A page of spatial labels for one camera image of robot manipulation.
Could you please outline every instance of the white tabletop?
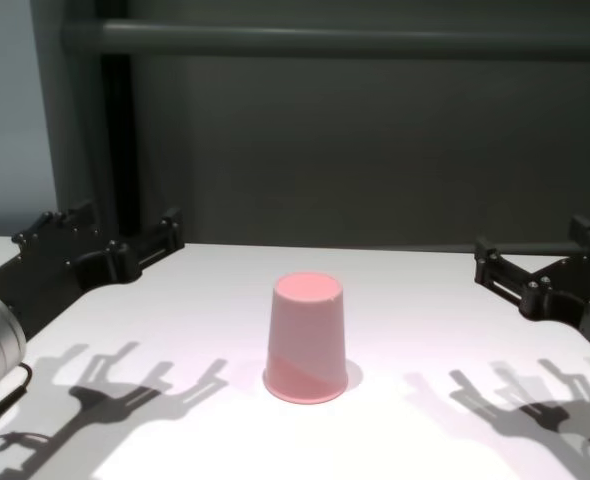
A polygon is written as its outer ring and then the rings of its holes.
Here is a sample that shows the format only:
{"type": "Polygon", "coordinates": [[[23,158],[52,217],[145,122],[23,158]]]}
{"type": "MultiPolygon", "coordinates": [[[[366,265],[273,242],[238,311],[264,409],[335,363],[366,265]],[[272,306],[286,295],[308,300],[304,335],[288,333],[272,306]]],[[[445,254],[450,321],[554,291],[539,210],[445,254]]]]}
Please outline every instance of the white tabletop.
{"type": "MultiPolygon", "coordinates": [[[[0,239],[0,264],[14,253],[0,239]]],[[[0,479],[590,479],[590,345],[473,271],[471,255],[189,245],[29,343],[34,383],[0,434],[33,435],[0,452],[0,479]],[[344,285],[351,386],[302,406],[261,375],[273,283],[311,270],[344,285]]]]}

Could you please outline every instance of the horizontal bar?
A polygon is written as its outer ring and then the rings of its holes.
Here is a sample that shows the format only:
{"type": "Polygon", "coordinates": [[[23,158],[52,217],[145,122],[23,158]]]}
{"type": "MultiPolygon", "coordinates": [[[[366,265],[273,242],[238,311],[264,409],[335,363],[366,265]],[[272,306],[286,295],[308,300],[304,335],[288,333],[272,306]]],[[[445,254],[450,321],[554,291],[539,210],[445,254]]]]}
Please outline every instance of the horizontal bar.
{"type": "Polygon", "coordinates": [[[101,54],[590,61],[590,33],[386,32],[107,20],[66,25],[63,43],[69,52],[101,54]]]}
{"type": "MultiPolygon", "coordinates": [[[[497,250],[503,255],[542,255],[555,257],[568,257],[582,253],[583,250],[576,243],[499,243],[497,250]]],[[[440,253],[474,253],[475,245],[378,245],[356,246],[363,250],[395,250],[407,252],[440,252],[440,253]]]]}

